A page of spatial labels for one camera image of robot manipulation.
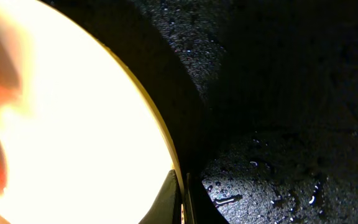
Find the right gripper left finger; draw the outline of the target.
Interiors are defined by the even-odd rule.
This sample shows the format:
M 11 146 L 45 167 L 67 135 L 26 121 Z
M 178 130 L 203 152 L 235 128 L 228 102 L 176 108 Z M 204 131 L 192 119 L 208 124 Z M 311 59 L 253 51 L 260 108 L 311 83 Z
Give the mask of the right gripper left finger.
M 181 192 L 175 170 L 170 170 L 151 208 L 139 224 L 181 224 Z

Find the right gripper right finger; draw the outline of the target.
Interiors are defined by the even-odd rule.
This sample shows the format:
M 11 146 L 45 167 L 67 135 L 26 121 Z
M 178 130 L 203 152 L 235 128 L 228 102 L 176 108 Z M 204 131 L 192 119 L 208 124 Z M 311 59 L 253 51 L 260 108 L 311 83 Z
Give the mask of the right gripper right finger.
M 185 216 L 188 224 L 228 224 L 213 205 L 200 179 L 186 174 Z

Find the yellow plate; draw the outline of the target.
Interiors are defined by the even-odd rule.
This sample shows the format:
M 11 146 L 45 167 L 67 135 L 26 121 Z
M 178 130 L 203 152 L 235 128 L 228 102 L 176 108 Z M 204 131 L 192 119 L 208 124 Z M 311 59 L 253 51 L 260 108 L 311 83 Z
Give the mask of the yellow plate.
M 0 1 L 0 223 L 139 223 L 173 151 L 107 47 L 40 1 Z

